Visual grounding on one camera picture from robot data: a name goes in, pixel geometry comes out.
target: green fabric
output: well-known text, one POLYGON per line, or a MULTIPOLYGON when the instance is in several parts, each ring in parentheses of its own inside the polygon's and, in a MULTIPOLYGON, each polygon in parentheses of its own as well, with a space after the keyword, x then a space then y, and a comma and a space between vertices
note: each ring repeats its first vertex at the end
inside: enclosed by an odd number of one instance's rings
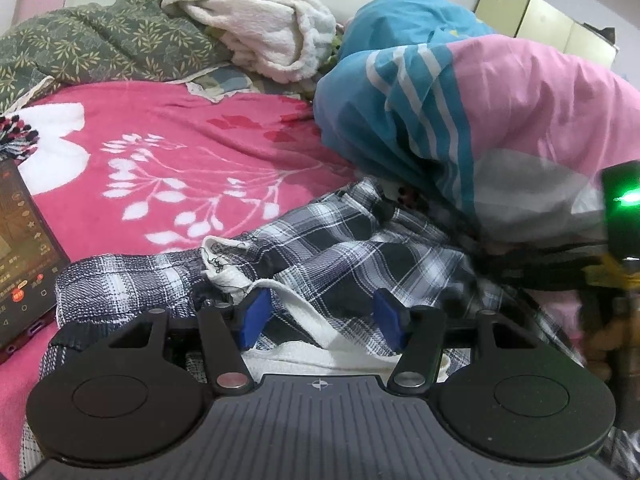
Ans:
POLYGON ((204 33, 209 36, 212 40, 219 40, 222 38, 226 30, 223 28, 215 28, 215 27, 206 27, 204 29, 204 33))
POLYGON ((334 40, 331 42, 331 55, 329 56, 329 59, 327 59, 318 69, 318 72, 321 75, 329 73, 338 64, 338 51, 340 50, 341 44, 342 34, 338 32, 335 35, 334 40))
POLYGON ((170 18, 158 0, 119 0, 54 10, 0 38, 0 109, 46 76, 36 97, 64 86, 115 80, 170 81, 231 60, 186 18, 170 18))

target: crosshair symbol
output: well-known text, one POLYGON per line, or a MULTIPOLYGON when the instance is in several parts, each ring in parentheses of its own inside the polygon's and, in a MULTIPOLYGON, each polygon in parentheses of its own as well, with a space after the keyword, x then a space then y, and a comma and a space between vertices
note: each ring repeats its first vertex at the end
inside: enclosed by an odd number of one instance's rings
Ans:
POLYGON ((326 388, 328 386, 331 386, 331 384, 329 384, 327 381, 325 381, 324 379, 320 379, 317 378, 315 381, 313 381, 312 383, 310 383, 311 386, 313 386, 316 390, 322 390, 323 388, 326 388))

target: round black disc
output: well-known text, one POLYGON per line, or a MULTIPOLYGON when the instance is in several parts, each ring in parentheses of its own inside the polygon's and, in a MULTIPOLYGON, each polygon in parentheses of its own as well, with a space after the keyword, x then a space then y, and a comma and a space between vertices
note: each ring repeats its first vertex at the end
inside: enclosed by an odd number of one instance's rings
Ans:
POLYGON ((551 349, 497 351, 449 377, 437 402, 461 440, 517 463, 596 451, 616 413, 603 382, 551 349))
POLYGON ((33 389, 27 420, 47 456, 87 464, 146 458, 200 418, 202 388, 187 371, 144 350, 106 354, 80 356, 33 389))

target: pink blanket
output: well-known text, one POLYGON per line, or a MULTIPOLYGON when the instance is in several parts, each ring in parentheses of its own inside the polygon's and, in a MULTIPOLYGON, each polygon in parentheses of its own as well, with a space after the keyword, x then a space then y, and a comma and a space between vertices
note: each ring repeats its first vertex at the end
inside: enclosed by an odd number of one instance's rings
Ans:
MULTIPOLYGON (((219 104, 184 86, 114 82, 69 88, 20 114, 40 132, 20 165, 72 260, 194 248, 232 237, 354 180, 322 147, 312 110, 236 94, 219 104)), ((55 327, 0 367, 0 472, 18 476, 26 397, 55 327)))

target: yellow tape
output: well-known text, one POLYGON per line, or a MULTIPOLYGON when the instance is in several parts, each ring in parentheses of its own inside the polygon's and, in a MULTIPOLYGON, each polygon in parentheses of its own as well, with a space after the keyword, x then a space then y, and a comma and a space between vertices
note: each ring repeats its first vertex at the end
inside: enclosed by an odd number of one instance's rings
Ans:
POLYGON ((623 290, 640 288, 640 272, 627 274, 622 265, 608 253, 602 256, 601 265, 588 266, 583 271, 587 284, 591 286, 606 286, 623 290))

